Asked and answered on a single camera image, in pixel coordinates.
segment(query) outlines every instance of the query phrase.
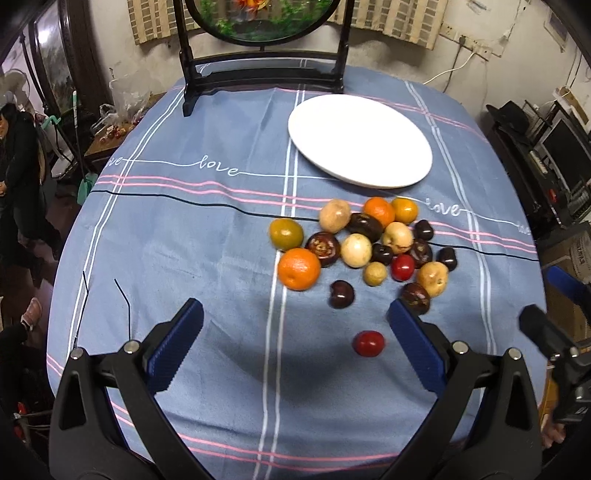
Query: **computer monitor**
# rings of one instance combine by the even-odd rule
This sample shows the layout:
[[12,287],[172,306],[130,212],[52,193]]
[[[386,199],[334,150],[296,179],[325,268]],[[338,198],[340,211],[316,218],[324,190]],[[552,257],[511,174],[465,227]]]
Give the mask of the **computer monitor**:
[[541,144],[553,170],[571,193],[591,179],[591,155],[566,118],[557,120]]

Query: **white plate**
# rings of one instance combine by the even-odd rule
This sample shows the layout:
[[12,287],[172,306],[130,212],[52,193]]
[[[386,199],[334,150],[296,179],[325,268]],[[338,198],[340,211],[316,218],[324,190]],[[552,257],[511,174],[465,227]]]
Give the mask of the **white plate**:
[[380,189],[416,183],[433,153],[425,135],[403,114],[353,95],[321,95],[298,105],[288,122],[295,146],[338,179]]

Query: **potato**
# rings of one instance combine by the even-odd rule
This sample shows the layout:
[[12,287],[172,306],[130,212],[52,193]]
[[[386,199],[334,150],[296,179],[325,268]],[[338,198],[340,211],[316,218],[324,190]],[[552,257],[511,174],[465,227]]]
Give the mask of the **potato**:
[[337,233],[351,219],[351,207],[344,200],[334,199],[322,207],[319,215],[319,222],[322,230],[330,233]]

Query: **goldfish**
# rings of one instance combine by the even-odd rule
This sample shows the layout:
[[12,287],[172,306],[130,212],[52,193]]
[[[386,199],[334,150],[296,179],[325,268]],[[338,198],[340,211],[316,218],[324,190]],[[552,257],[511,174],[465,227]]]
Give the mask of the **goldfish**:
[[248,12],[257,12],[265,8],[269,0],[236,0],[241,8],[245,8]]

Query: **white cable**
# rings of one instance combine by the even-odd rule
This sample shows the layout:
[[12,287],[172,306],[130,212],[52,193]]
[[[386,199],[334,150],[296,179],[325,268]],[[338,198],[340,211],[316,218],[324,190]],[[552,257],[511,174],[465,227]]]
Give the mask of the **white cable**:
[[461,67],[458,67],[456,69],[446,70],[445,72],[441,72],[439,75],[435,75],[431,80],[427,80],[425,83],[423,83],[423,85],[431,83],[433,80],[435,80],[436,78],[439,78],[441,75],[445,75],[446,73],[450,73],[450,72],[455,72],[456,70],[464,68],[474,55],[476,55],[475,51],[472,52],[472,55],[470,55],[468,57],[468,59],[464,62],[464,65],[462,65]]
[[[568,92],[566,92],[564,95],[560,95],[560,97],[561,97],[561,98],[564,98],[564,97],[566,97],[566,96],[567,96],[569,93],[570,93],[570,90],[569,90]],[[549,102],[542,103],[542,104],[541,104],[541,105],[538,107],[538,111],[539,111],[539,110],[540,110],[540,108],[542,108],[543,106],[546,106],[546,105],[548,105],[549,103],[554,103],[554,102],[557,102],[557,101],[558,101],[558,100],[557,100],[556,98],[554,98],[554,99],[550,100]]]

